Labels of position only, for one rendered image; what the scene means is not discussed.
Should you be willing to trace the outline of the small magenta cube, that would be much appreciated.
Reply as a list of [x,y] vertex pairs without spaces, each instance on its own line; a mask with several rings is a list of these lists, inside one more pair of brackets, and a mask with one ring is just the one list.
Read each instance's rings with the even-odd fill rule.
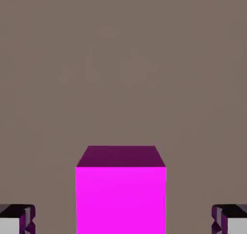
[[75,180],[76,234],[165,234],[166,166],[155,146],[89,146]]

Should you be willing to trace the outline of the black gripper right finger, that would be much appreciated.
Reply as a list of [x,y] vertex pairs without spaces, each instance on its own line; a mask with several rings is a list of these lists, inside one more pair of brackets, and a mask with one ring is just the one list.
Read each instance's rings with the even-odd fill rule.
[[215,204],[211,234],[247,234],[247,204]]

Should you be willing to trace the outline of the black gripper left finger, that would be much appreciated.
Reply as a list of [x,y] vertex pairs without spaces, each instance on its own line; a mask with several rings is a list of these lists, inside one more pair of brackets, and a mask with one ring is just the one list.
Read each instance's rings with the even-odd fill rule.
[[0,234],[36,234],[33,204],[0,204]]

